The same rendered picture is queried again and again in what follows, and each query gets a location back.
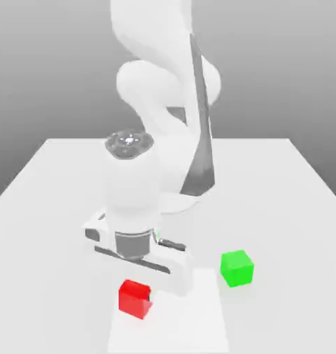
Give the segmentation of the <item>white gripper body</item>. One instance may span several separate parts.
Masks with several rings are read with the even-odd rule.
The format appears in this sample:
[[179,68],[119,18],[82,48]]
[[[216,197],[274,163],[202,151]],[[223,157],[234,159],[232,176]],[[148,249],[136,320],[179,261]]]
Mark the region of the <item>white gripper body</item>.
[[131,279],[177,296],[187,295],[193,285],[193,261],[187,250],[177,250],[150,241],[150,253],[141,259],[126,259],[98,245],[94,250],[104,257],[113,276]]

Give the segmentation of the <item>small red cube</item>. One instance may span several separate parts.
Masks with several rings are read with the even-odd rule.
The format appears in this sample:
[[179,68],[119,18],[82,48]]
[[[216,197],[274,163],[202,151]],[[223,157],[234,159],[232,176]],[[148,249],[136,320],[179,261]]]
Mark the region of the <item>small red cube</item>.
[[150,286],[126,279],[118,290],[118,308],[126,314],[144,319],[152,306],[150,296]]

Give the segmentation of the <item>small green cube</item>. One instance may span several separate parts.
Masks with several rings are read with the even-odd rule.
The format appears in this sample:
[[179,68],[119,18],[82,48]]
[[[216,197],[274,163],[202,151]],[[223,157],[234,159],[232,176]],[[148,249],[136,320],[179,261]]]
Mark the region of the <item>small green cube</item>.
[[231,288],[252,283],[254,263],[244,250],[221,255],[220,273]]

